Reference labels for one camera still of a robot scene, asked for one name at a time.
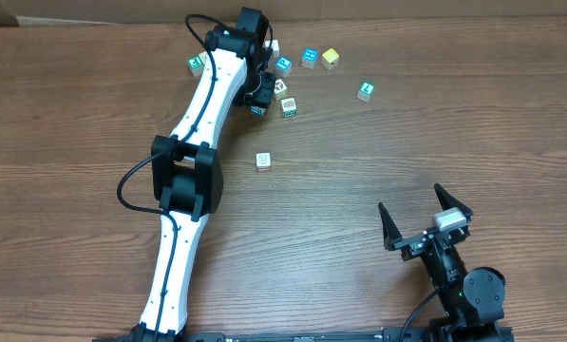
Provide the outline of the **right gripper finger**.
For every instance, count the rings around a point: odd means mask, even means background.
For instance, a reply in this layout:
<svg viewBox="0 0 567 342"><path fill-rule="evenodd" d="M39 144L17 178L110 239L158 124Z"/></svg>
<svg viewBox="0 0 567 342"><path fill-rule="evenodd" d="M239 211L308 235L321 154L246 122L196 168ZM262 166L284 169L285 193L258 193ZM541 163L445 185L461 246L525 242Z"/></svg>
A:
<svg viewBox="0 0 567 342"><path fill-rule="evenodd" d="M383 226L384 247L388 251L394 251L397 249L396 244L401 242L403 237L382 202L378 203L378 210Z"/></svg>
<svg viewBox="0 0 567 342"><path fill-rule="evenodd" d="M450 195L439 183L434 184L434 191L444 211L452 208L457 208L464 214L467 219L471 219L471 217L473 216L473 211L461 201Z"/></svg>

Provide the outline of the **blue edged squirrel block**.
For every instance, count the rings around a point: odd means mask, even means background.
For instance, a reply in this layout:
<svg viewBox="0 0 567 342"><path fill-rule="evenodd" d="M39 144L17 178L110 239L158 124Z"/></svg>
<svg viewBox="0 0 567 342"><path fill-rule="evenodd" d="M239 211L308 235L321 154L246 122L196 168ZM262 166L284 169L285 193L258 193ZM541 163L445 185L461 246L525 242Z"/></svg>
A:
<svg viewBox="0 0 567 342"><path fill-rule="evenodd" d="M256 114L257 116L263 116L263 115L265 114L265 112L266 112L266 109L265 109L265 108L260 107L260 106L255 106L255 105L251 106L251 107L250 107L250 110L251 110L254 114Z"/></svg>

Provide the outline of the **red letter wooden block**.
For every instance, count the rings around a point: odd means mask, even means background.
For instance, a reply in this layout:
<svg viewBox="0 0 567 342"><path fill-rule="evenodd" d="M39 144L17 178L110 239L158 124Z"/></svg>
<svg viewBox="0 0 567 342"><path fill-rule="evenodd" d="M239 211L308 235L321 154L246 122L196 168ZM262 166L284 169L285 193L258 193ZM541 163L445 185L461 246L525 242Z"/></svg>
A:
<svg viewBox="0 0 567 342"><path fill-rule="evenodd" d="M271 154L269 152L257 153L255 164L258 172L270 171L272 168Z"/></svg>

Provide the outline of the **green L wooden block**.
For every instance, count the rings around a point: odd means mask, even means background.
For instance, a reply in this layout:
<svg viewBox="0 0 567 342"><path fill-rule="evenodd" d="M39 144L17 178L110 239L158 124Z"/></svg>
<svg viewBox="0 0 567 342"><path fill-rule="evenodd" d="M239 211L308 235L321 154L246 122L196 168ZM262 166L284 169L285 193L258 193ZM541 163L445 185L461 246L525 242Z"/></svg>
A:
<svg viewBox="0 0 567 342"><path fill-rule="evenodd" d="M374 89L374 84L364 81L357 92L357 98L367 103L371 99Z"/></svg>

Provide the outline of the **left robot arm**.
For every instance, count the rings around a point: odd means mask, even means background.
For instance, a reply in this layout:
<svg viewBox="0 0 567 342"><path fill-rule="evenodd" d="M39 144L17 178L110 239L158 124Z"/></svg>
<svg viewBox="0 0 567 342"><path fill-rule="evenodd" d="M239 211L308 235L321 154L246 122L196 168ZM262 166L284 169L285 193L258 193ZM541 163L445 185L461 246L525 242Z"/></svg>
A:
<svg viewBox="0 0 567 342"><path fill-rule="evenodd" d="M161 242L148 301L128 341L184 338L198 242L223 190L218 138L231 107L264 111L270 106L273 49L264 41L272 36L268 18L258 9L242 9L232 27L217 22L199 40L206 55L189 64L202 74L185 114L170 135L155 137L150 156L140 163L152 168Z"/></svg>

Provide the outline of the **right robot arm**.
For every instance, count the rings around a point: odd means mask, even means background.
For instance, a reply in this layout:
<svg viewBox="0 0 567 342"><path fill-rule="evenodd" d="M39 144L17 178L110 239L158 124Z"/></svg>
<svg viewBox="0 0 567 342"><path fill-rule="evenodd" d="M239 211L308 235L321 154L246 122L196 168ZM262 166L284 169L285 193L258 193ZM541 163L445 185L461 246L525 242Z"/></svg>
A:
<svg viewBox="0 0 567 342"><path fill-rule="evenodd" d="M470 236L473 211L439 183L434 191L442 211L433 216L431 227L414 237L404 238L386 206L378 204L385 249L400 251L404 261L418 257L433 286L433 292L406 320L399 339L406 341L413 336L409 328L414 318L432 298L438 297L445 316L431 319L421 329L421 341L512 341L512 331L498 324L504 318L504 276L491 267L468 271L456 249Z"/></svg>

